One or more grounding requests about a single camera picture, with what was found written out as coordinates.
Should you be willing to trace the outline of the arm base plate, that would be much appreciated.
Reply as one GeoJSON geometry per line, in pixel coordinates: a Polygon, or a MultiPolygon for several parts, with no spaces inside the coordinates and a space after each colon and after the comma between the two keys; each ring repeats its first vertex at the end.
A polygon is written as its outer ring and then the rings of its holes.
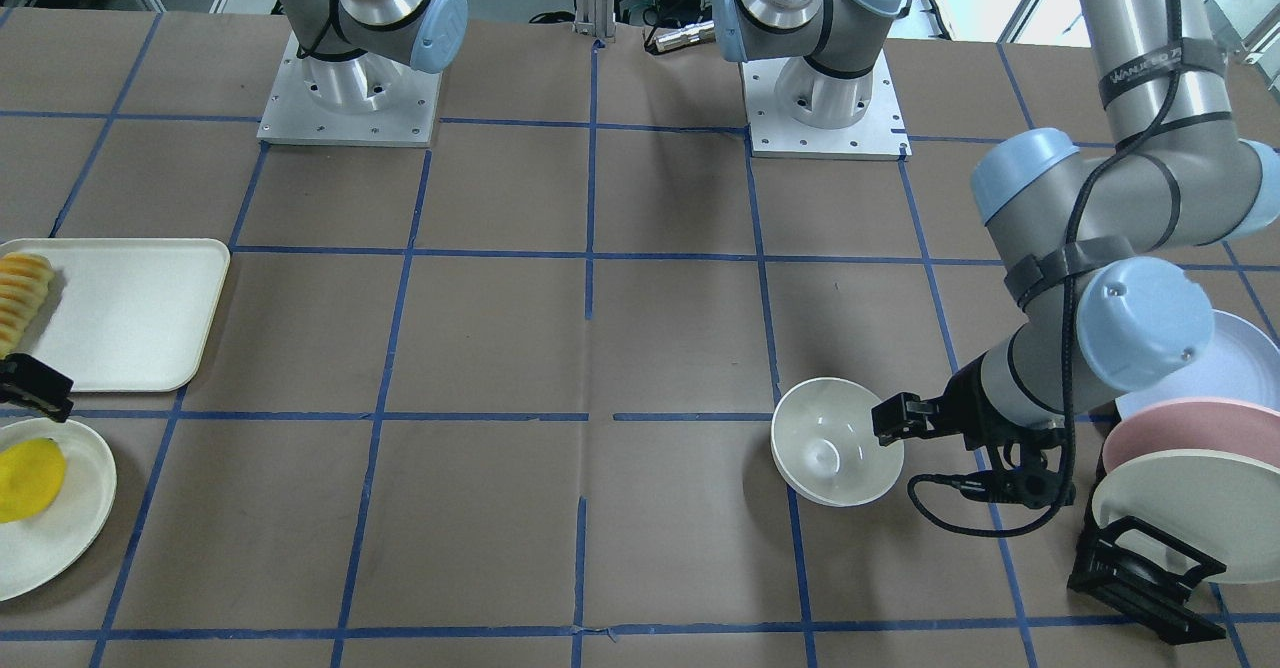
{"type": "Polygon", "coordinates": [[[291,35],[262,109],[257,139],[291,147],[429,148],[442,76],[365,54],[298,58],[291,35]]]}
{"type": "Polygon", "coordinates": [[[836,79],[803,58],[740,65],[751,154],[896,161],[913,154],[884,52],[869,74],[836,79]]]}

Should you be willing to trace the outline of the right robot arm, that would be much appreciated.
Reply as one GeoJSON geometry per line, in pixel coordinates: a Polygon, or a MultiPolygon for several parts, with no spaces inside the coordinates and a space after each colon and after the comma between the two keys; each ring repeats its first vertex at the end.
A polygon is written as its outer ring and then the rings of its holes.
{"type": "MultiPolygon", "coordinates": [[[[467,0],[280,0],[292,35],[257,139],[425,148],[467,0]]],[[[74,393],[166,393],[202,360],[230,264],[204,238],[3,244],[3,402],[64,422],[74,393]]]]}

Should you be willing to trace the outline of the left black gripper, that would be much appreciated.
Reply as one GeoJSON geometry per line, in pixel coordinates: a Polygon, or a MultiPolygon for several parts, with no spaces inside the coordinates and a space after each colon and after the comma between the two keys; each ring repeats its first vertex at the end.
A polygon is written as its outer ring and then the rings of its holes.
{"type": "Polygon", "coordinates": [[[989,468],[957,481],[957,490],[965,498],[1029,509],[1048,508],[1060,498],[1065,505],[1073,505],[1076,500],[1073,480],[1061,466],[1053,468],[1047,457],[1048,450],[1065,447],[1061,418],[1042,418],[1030,426],[1005,418],[980,384],[980,363],[978,358],[960,369],[940,398],[896,394],[876,404],[870,418],[878,445],[890,447],[913,436],[928,440],[940,436],[940,431],[960,434],[968,450],[980,448],[989,459],[989,468]]]}

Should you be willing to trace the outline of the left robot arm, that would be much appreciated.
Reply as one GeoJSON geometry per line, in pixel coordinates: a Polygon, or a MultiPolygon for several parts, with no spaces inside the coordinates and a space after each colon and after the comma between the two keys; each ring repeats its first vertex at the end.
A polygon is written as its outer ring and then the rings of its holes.
{"type": "Polygon", "coordinates": [[[989,454],[986,471],[934,484],[1048,512],[1074,499],[1079,410],[1161,381],[1210,343],[1204,290],[1158,252],[1277,218],[1277,152],[1238,134],[1202,0],[1080,3],[1115,152],[1084,159],[1064,131],[1038,127],[972,173],[1027,321],[942,395],[892,395],[864,416],[881,447],[959,435],[989,454]]]}

